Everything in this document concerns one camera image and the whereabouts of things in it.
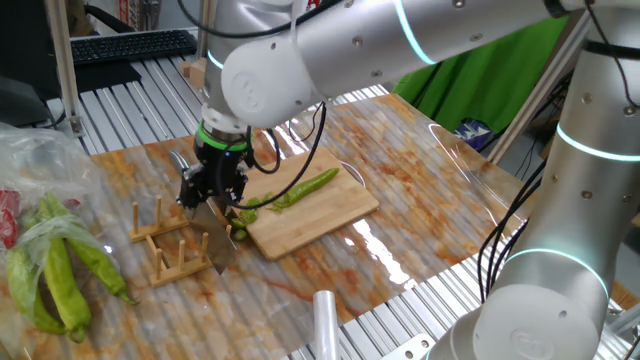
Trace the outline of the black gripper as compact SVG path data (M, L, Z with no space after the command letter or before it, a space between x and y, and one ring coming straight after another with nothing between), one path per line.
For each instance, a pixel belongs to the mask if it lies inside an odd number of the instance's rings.
M221 150L215 147L195 147L199 167L189 167L181 174L181 187L176 202L185 209L195 209L203 202L202 195L221 196L217 184L226 191L228 205L243 199L247 176L240 169L246 152Z

